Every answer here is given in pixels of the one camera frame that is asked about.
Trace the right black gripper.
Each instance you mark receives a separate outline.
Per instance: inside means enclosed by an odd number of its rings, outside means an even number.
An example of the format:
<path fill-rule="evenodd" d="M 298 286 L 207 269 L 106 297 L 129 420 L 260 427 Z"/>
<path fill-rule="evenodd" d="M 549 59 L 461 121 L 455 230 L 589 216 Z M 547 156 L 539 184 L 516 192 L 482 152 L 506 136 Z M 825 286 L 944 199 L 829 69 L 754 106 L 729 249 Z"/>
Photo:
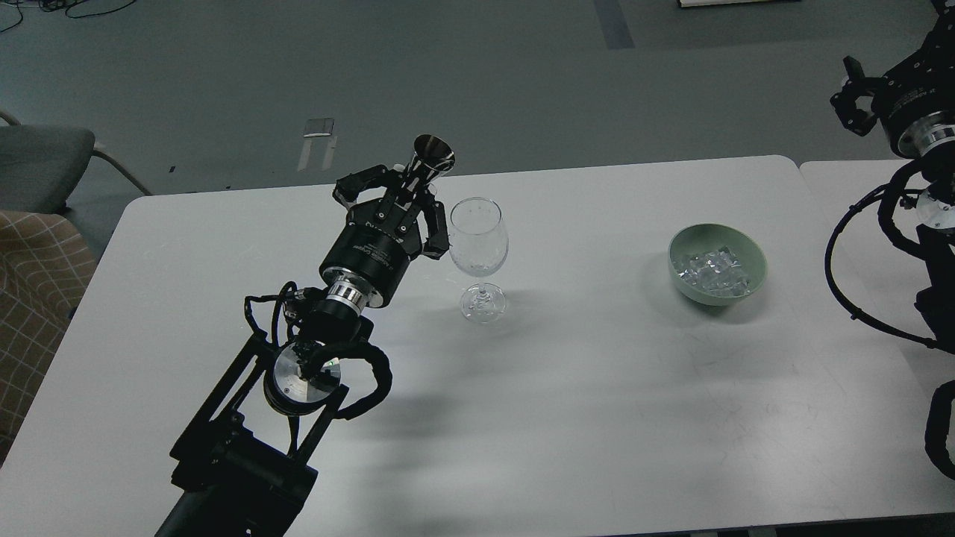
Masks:
<path fill-rule="evenodd" d="M 866 76 L 855 57 L 843 57 L 846 79 L 830 98 L 842 127 L 868 135 L 877 124 L 892 152 L 918 159 L 953 144 L 954 1 L 930 1 L 936 21 L 921 50 L 884 76 Z M 857 102 L 873 98 L 871 109 Z"/>

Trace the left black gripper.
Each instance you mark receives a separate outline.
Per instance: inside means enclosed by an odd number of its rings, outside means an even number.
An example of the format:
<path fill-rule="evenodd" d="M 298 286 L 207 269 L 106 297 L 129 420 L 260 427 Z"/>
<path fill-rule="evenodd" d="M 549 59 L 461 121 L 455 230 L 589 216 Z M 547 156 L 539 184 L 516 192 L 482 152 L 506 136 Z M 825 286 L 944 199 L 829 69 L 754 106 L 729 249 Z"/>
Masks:
<path fill-rule="evenodd" d="M 364 281 L 369 308 L 386 308 L 392 302 L 410 262 L 423 254 L 440 260 L 449 251 L 445 205 L 429 183 L 416 188 L 415 204 L 399 204 L 406 179 L 403 166 L 372 166 L 336 181 L 332 197 L 347 210 L 345 227 L 319 272 L 327 284 L 349 274 Z M 359 194 L 385 187 L 382 198 L 356 204 Z M 419 215 L 427 236 L 422 244 Z"/>

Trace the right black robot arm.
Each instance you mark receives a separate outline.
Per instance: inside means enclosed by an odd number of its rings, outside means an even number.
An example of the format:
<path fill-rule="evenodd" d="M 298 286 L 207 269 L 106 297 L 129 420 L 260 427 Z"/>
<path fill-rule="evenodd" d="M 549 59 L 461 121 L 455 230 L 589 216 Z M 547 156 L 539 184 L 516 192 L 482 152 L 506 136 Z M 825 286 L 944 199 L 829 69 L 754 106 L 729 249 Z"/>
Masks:
<path fill-rule="evenodd" d="M 823 254 L 826 284 L 853 320 L 929 350 L 953 353 L 953 3 L 935 1 L 936 21 L 917 50 L 878 76 L 845 57 L 845 80 L 830 103 L 840 125 L 865 136 L 883 130 L 898 167 L 888 180 L 849 205 Z M 881 235 L 907 261 L 875 268 L 887 290 L 881 306 L 901 302 L 902 285 L 929 336 L 867 313 L 846 295 L 833 275 L 833 252 L 848 225 L 867 207 Z"/>

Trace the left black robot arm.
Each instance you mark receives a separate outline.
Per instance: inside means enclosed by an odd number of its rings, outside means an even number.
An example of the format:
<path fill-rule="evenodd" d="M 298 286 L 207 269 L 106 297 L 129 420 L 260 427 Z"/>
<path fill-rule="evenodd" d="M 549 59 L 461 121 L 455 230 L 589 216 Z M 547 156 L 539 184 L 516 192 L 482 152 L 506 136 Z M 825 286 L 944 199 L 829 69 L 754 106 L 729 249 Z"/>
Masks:
<path fill-rule="evenodd" d="M 243 299 L 250 336 L 171 449 L 182 491 L 158 536 L 283 536 L 317 481 L 310 460 L 335 421 L 392 388 L 368 308 L 389 305 L 410 262 L 449 248 L 432 183 L 451 157 L 415 157 L 335 183 L 345 224 L 319 266 L 321 288 L 290 281 Z"/>

